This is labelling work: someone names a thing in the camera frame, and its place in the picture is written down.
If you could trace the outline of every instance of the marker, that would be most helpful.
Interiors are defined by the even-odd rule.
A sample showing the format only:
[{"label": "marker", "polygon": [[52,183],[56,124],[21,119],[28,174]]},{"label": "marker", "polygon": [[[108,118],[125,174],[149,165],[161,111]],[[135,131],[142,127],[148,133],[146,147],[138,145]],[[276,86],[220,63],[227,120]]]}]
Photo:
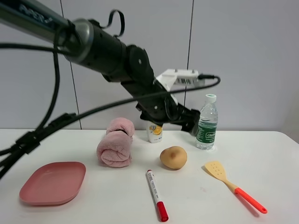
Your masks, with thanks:
[{"label": "marker", "polygon": [[149,180],[149,184],[150,184],[150,189],[151,189],[151,193],[153,194],[154,196],[154,199],[155,199],[155,203],[157,205],[157,208],[159,210],[159,214],[160,214],[160,217],[161,217],[161,221],[162,222],[166,222],[168,220],[168,214],[166,212],[166,209],[165,209],[165,206],[164,206],[164,203],[163,201],[161,200],[161,197],[160,197],[160,194],[157,190],[157,185],[156,185],[156,182],[154,180],[154,174],[153,174],[153,171],[151,171],[150,169],[147,171],[146,173],[147,177],[148,177],[148,180]]}]

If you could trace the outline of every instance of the slotted spatula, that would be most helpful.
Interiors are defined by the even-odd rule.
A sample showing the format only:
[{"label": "slotted spatula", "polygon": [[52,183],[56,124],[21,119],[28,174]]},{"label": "slotted spatula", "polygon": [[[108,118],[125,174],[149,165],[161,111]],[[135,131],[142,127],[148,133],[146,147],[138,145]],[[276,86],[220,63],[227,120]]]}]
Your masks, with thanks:
[{"label": "slotted spatula", "polygon": [[264,208],[259,202],[250,197],[245,191],[227,180],[225,170],[220,162],[208,162],[205,164],[205,168],[210,172],[211,175],[213,175],[216,179],[224,182],[229,188],[234,191],[235,194],[241,195],[246,201],[248,201],[261,213],[266,214],[268,212],[266,208]]}]

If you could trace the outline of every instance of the table surface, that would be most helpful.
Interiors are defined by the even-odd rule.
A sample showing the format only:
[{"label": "table surface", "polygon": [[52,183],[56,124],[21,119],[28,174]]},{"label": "table surface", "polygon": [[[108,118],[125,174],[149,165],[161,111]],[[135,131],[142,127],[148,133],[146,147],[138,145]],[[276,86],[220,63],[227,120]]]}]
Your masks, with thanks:
[{"label": "table surface", "polygon": [[[1,149],[26,130],[0,129]],[[296,223],[299,220],[299,145],[279,132],[216,134],[216,149],[202,151],[195,138],[180,131],[164,131],[159,143],[148,143],[145,131],[136,131],[132,164],[125,168],[101,166],[96,147],[105,131],[62,130],[25,155],[0,181],[0,223],[3,224],[154,224],[160,223],[145,173],[152,169],[170,224]],[[171,146],[188,153],[177,171],[164,167],[159,155]],[[228,179],[267,210],[259,213],[236,197],[203,165],[220,161]],[[56,161],[79,161],[86,175],[79,194],[69,203],[32,207],[19,201],[19,191],[31,174]]]}]

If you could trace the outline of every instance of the bottle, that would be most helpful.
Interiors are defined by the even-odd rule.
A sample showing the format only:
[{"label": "bottle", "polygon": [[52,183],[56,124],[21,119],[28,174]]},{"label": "bottle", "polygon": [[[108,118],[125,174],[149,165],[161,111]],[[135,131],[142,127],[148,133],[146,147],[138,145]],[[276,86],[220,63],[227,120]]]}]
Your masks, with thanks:
[{"label": "bottle", "polygon": [[146,132],[148,134],[149,142],[156,143],[162,141],[163,128],[150,121],[147,121]]},{"label": "bottle", "polygon": [[212,149],[218,123],[218,112],[215,105],[216,95],[207,94],[205,105],[200,110],[198,122],[199,132],[196,137],[196,147],[204,150]]}]

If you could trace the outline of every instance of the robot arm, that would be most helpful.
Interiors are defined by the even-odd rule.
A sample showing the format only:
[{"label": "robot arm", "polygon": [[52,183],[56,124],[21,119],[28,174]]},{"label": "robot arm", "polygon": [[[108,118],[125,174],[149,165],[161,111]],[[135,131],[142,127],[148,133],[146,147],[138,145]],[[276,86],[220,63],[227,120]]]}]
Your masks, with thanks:
[{"label": "robot arm", "polygon": [[[155,78],[144,49],[125,45],[95,20],[70,22],[35,0],[0,0],[0,21],[51,43],[60,27],[74,26],[77,36],[64,31],[59,37],[63,50],[76,53],[66,58],[98,71],[108,82],[121,83],[133,97],[169,91],[174,84],[204,84],[194,70],[167,70]],[[187,109],[174,96],[139,100],[136,108],[143,120],[160,126],[172,123],[182,126],[182,131],[197,133],[199,111]]]}]

